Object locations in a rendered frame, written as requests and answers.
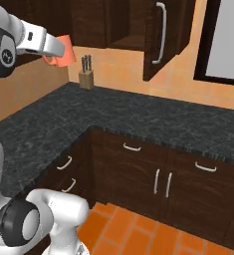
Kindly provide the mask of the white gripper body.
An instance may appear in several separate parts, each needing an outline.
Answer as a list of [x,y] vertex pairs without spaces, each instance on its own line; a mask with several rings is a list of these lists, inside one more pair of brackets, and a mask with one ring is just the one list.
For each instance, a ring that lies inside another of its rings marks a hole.
[[51,34],[47,34],[43,48],[43,54],[50,57],[63,57],[64,53],[64,44]]

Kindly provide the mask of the closed dark wood cabinet door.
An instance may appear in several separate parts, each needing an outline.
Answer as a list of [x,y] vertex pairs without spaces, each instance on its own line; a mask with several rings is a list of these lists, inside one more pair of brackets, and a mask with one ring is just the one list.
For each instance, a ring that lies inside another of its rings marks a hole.
[[106,46],[104,0],[71,0],[72,39],[75,46]]

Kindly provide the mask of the open dark wood cabinet door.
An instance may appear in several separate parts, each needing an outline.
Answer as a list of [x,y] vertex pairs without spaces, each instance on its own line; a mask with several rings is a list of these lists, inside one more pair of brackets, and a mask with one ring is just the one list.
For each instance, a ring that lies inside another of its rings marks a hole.
[[[166,6],[166,39],[164,53],[159,64],[154,65],[159,54],[162,11],[156,2]],[[189,44],[196,0],[145,0],[143,79],[148,82],[172,58]]]

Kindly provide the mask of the dark wood base cabinet door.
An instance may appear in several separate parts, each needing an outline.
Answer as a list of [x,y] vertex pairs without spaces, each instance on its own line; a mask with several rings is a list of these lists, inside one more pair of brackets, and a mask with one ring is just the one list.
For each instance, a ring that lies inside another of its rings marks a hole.
[[153,193],[154,177],[162,166],[102,165],[94,162],[97,201],[110,202],[122,208],[157,219],[160,207],[159,178],[157,194]]
[[234,217],[234,186],[172,170],[165,221],[176,228],[222,242]]

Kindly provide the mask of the orange cup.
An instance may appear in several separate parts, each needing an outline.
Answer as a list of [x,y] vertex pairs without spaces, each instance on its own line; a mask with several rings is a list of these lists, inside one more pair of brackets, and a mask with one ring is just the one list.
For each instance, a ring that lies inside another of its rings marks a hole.
[[72,46],[72,41],[69,35],[59,36],[58,40],[60,40],[65,46],[65,53],[64,55],[59,57],[46,57],[43,56],[43,61],[50,65],[56,67],[68,67],[71,64],[76,62],[75,53]]

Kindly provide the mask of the wooden knife block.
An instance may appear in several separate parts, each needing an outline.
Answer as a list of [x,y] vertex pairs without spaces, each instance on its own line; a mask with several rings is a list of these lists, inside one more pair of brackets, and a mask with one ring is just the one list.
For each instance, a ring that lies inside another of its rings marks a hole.
[[94,72],[93,71],[80,71],[79,82],[82,89],[90,90],[94,86]]

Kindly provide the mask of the dark wood drawer front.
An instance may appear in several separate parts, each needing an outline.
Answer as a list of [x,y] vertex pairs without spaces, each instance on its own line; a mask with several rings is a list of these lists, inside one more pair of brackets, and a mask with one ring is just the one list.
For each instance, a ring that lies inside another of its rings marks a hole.
[[[87,136],[85,134],[80,136],[69,148],[65,149],[56,159],[53,160],[53,162],[41,173],[40,179],[48,180],[49,178],[55,178],[57,175],[66,174],[79,166],[84,161],[87,143]],[[58,170],[57,166],[62,166],[68,161],[68,155],[73,158],[73,161],[66,169]]]
[[[207,172],[198,169],[194,165],[195,161],[197,161],[200,165],[210,168],[214,168],[216,166],[217,171]],[[173,167],[176,170],[234,186],[234,165],[230,163],[176,149],[170,149],[168,151],[167,163],[170,167]]]
[[[93,159],[102,165],[164,166],[167,148],[138,138],[94,128],[91,130]],[[141,147],[141,151],[123,148],[123,143]]]
[[53,189],[81,196],[89,203],[89,206],[92,206],[90,179],[86,177],[82,166],[75,167],[66,174],[50,178],[50,183]]

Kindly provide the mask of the black framed window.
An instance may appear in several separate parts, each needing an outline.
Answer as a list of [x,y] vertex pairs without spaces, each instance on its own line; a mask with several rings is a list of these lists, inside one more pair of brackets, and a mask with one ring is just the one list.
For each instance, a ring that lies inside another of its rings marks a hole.
[[193,79],[234,86],[234,0],[207,0]]

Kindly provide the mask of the dark wood corner wall cabinet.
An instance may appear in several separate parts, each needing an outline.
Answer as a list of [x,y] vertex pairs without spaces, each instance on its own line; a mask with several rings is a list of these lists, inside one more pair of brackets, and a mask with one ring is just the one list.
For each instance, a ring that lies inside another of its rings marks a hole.
[[13,40],[18,55],[45,56],[46,35],[71,32],[69,0],[0,0],[0,28]]

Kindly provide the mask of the open dark wood wall cabinet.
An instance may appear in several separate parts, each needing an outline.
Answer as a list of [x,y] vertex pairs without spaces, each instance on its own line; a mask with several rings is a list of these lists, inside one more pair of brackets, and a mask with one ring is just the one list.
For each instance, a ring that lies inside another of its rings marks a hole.
[[107,46],[142,51],[145,0],[105,0]]

